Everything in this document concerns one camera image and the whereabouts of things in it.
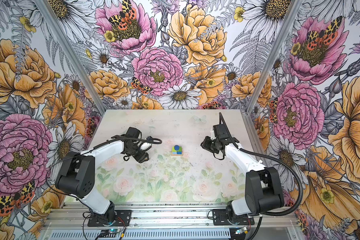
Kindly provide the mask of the natural wood plank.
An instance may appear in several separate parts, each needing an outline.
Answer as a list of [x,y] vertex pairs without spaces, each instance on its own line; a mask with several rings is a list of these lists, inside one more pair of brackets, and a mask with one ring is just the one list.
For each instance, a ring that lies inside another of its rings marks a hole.
[[173,154],[173,153],[171,153],[171,156],[180,157],[180,156],[183,156],[183,154]]

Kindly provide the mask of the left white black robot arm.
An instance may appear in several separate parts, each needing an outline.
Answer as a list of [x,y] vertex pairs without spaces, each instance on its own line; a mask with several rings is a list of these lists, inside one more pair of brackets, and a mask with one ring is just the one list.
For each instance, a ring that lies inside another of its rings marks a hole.
[[123,223],[115,212],[114,203],[95,187],[96,168],[117,154],[122,154],[124,161],[130,158],[138,163],[148,161],[148,150],[152,145],[161,144],[162,140],[151,136],[143,139],[141,134],[140,130],[130,127],[123,135],[115,135],[87,151],[69,152],[63,158],[55,187],[63,194],[77,198],[90,210],[90,227]]

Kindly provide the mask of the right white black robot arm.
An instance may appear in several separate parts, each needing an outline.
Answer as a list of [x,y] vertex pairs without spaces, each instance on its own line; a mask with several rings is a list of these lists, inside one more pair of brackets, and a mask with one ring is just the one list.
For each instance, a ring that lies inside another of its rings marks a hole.
[[282,216],[282,212],[273,210],[284,206],[284,197],[280,177],[275,168],[266,167],[254,156],[257,153],[242,148],[233,138],[224,124],[214,125],[212,136],[206,136],[201,147],[213,155],[223,154],[245,174],[245,194],[242,198],[227,203],[223,220],[229,223],[244,224],[245,218],[259,214]]

